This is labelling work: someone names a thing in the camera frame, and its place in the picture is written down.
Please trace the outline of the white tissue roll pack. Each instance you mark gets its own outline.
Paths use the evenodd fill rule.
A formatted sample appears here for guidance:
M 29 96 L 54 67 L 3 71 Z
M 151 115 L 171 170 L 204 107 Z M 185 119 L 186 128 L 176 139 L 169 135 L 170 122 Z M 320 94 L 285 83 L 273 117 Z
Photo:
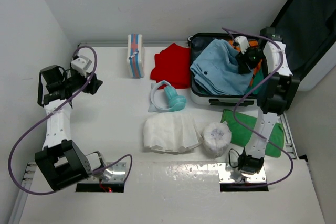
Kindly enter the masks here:
M 205 150 L 213 157 L 221 157 L 231 143 L 232 133 L 226 122 L 213 122 L 203 129 L 202 138 Z

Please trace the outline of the orange patterned cloth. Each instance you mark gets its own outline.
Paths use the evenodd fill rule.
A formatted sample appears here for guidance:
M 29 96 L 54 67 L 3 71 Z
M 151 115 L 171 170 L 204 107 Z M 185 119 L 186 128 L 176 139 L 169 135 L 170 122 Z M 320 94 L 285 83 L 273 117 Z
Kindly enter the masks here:
M 239 51 L 236 56 L 238 62 L 238 73 L 239 74 L 248 74 L 252 73 L 252 77 L 249 83 L 251 88 L 254 84 L 254 79 L 262 69 L 262 57 L 260 56 L 260 48 L 258 47 L 257 41 L 250 41 L 247 51 L 243 54 L 241 52 L 240 46 L 237 42 L 233 40 L 229 41 L 229 44 L 236 50 Z

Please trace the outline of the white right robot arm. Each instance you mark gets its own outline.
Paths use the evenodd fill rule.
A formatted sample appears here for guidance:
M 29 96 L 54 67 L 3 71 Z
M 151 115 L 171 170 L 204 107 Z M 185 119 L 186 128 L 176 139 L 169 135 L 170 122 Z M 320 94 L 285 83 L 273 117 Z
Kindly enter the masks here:
M 237 169 L 247 176 L 258 174 L 263 168 L 273 128 L 280 116 L 289 109 L 300 84 L 300 79 L 293 76 L 288 66 L 286 45 L 281 36 L 276 34 L 275 28 L 262 29 L 260 39 L 260 50 L 266 59 L 269 74 L 260 82 L 257 122 L 238 158 Z

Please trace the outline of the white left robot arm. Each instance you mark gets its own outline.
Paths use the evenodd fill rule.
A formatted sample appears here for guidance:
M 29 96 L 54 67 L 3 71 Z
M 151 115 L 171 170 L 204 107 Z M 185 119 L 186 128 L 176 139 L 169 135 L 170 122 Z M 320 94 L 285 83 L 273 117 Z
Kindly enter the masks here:
M 52 65 L 39 73 L 38 104 L 48 118 L 46 138 L 42 150 L 35 153 L 35 162 L 54 191 L 89 178 L 106 165 L 100 152 L 85 155 L 71 137 L 73 106 L 67 99 L 81 88 L 84 93 L 95 94 L 103 84 L 89 72 L 90 65 L 81 59 L 71 62 L 69 70 Z

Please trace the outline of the white pleated skirt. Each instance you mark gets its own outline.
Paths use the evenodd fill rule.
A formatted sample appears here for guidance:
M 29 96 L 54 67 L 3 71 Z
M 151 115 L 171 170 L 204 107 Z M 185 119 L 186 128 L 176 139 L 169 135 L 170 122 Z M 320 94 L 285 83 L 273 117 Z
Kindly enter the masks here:
M 201 144 L 194 118 L 186 112 L 159 113 L 147 118 L 143 146 L 161 153 L 185 153 Z

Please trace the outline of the green Guess t-shirt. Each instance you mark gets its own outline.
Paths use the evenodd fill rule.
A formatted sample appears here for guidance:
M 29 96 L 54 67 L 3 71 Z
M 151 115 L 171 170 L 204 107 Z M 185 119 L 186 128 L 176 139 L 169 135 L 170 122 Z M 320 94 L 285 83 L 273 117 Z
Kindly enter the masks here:
M 249 84 L 249 87 L 246 89 L 246 93 L 249 92 L 251 89 L 253 89 L 258 83 L 260 83 L 264 78 L 264 73 L 262 68 L 257 67 L 254 69 L 253 77 L 251 79 L 251 82 Z M 205 95 L 211 95 L 207 90 L 205 90 L 203 87 L 201 87 L 199 84 L 197 84 L 194 81 L 194 90 L 198 89 L 198 93 L 205 94 Z

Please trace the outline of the striped white wipes box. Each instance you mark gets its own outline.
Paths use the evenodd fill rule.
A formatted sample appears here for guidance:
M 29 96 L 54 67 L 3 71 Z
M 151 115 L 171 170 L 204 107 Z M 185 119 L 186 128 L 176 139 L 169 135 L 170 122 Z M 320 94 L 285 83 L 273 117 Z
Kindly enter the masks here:
M 144 47 L 141 34 L 128 35 L 126 62 L 131 78 L 144 77 Z

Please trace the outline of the light blue shirt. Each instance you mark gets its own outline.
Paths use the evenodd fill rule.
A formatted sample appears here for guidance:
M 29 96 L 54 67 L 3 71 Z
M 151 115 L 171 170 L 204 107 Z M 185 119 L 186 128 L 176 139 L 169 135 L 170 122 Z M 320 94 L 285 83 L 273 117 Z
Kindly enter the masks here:
M 229 42 L 214 39 L 190 66 L 195 82 L 211 95 L 244 95 L 253 73 L 239 74 L 238 54 Z

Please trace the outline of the teal headphones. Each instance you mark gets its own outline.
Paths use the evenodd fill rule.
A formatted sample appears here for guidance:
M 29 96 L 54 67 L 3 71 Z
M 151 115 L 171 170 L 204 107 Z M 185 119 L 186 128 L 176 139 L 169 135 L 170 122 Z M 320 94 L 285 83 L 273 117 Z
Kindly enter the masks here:
M 154 95 L 156 91 L 164 86 L 164 93 L 168 100 L 168 107 L 162 108 L 158 106 L 154 101 Z M 175 112 L 180 111 L 186 106 L 186 98 L 183 95 L 178 95 L 176 89 L 166 80 L 159 81 L 158 83 L 151 84 L 151 92 L 150 92 L 150 106 L 148 108 L 148 112 Z

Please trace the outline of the red cloth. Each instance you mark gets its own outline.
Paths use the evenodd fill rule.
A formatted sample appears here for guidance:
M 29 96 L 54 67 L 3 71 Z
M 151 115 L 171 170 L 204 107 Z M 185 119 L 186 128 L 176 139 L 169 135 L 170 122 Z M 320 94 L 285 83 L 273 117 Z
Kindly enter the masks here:
M 166 80 L 176 89 L 187 89 L 191 86 L 191 55 L 189 47 L 173 43 L 154 56 L 155 67 L 150 79 Z

